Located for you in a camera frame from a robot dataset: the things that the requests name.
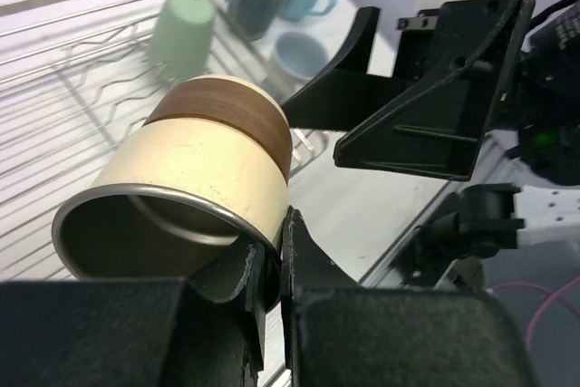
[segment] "brown stripe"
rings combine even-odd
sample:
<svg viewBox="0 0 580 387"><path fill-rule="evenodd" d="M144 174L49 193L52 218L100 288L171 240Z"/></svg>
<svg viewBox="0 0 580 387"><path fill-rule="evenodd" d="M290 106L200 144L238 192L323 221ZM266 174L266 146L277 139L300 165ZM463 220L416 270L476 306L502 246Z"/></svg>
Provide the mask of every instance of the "brown stripe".
<svg viewBox="0 0 580 387"><path fill-rule="evenodd" d="M242 131L262 146L288 181L292 136L282 114L259 92L212 77L185 82L163 97L145 124L172 118L202 118Z"/></svg>

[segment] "purple cable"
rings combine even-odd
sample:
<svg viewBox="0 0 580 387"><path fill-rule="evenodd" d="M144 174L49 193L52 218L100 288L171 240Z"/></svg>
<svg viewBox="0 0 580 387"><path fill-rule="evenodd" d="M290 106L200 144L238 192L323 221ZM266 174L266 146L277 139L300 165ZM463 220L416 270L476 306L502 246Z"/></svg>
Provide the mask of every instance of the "purple cable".
<svg viewBox="0 0 580 387"><path fill-rule="evenodd" d="M542 285L537 285L536 283L529 283L528 281L515 281L512 283L504 283L501 285L494 285L490 287L490 290L501 290L506 289L509 287L528 287L530 289L539 290L540 292L544 292L548 294L549 297L537 308L537 310L532 315L532 319L529 321L526 329L526 349L532 346L532 338L534 337L534 330L536 329L537 322L539 321L542 314L549 308L551 304L555 301L560 301L564 304L572 313L574 313L578 319L580 319L580 309L568 301L565 297L562 296L564 292L566 292L570 287L573 287L577 283L580 283L580 276L576 277L574 280L569 281L556 291L549 289L548 287L544 287Z"/></svg>

